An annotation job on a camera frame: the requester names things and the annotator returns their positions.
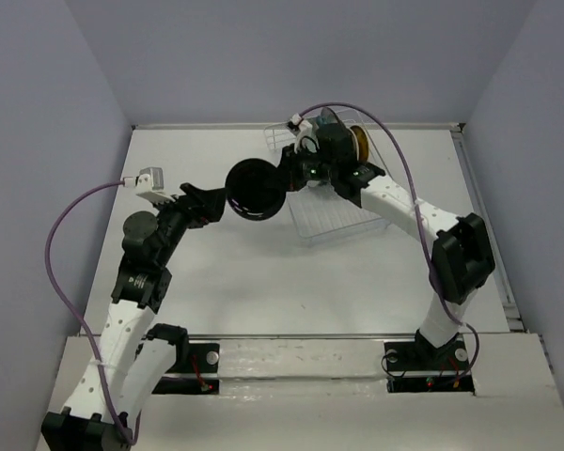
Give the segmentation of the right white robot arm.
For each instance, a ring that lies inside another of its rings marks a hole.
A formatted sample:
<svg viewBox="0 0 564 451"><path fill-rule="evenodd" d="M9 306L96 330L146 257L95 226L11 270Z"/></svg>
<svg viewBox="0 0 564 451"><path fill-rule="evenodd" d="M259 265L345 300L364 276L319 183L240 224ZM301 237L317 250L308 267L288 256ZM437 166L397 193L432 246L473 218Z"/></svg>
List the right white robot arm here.
<svg viewBox="0 0 564 451"><path fill-rule="evenodd" d="M418 198L413 187L403 188L363 156L354 131L341 125L300 133L282 148L277 170L287 191L324 181L343 199L385 218L420 243L433 298L415 332L414 357L426 368L443 363L466 309L495 269L484 220Z"/></svg>

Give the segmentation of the large dark rimmed plate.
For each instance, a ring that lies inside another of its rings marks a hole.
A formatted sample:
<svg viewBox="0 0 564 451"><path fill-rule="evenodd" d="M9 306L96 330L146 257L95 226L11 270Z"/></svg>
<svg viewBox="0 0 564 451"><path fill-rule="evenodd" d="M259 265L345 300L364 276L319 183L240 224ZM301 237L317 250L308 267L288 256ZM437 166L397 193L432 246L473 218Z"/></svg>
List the large dark rimmed plate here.
<svg viewBox="0 0 564 451"><path fill-rule="evenodd" d="M316 133L319 134L332 134L346 130L343 121L330 107L322 107L319 114L316 116L316 125Z"/></svg>

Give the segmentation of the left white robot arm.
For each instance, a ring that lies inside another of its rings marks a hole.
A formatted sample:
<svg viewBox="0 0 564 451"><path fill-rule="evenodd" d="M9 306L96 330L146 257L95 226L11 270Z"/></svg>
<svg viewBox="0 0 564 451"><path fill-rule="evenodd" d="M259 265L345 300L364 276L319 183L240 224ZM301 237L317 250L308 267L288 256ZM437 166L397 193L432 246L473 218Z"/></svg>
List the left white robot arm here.
<svg viewBox="0 0 564 451"><path fill-rule="evenodd" d="M181 238L221 220L226 191L183 183L171 196L148 175L118 180L155 212L138 211L123 225L123 256L102 331L93 334L59 284L53 288L79 321L92 356L71 395L47 412L41 434L51 450L129 450L138 441L147 399L167 370L189 360L186 329L156 322L171 282L167 268Z"/></svg>

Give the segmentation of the black round plate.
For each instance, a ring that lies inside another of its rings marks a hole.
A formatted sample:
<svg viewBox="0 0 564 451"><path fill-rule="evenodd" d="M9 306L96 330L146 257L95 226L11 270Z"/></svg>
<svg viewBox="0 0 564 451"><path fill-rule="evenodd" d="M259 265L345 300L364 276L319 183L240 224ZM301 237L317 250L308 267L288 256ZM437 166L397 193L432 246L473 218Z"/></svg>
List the black round plate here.
<svg viewBox="0 0 564 451"><path fill-rule="evenodd" d="M277 168L257 158L234 164L227 173L225 189L231 209L254 222L276 216L286 200L286 189L277 175Z"/></svg>

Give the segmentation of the yellow patterned plate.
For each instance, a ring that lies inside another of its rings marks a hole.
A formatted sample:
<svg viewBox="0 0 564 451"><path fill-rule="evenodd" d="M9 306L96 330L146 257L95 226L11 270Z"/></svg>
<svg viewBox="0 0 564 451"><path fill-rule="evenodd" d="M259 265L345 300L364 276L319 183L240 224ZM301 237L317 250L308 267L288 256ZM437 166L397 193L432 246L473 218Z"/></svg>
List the yellow patterned plate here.
<svg viewBox="0 0 564 451"><path fill-rule="evenodd" d="M354 124L350 127L352 131L355 142L356 142L356 151L357 151L357 160L360 163L364 163L368 160L369 157L369 141L368 136L363 128Z"/></svg>

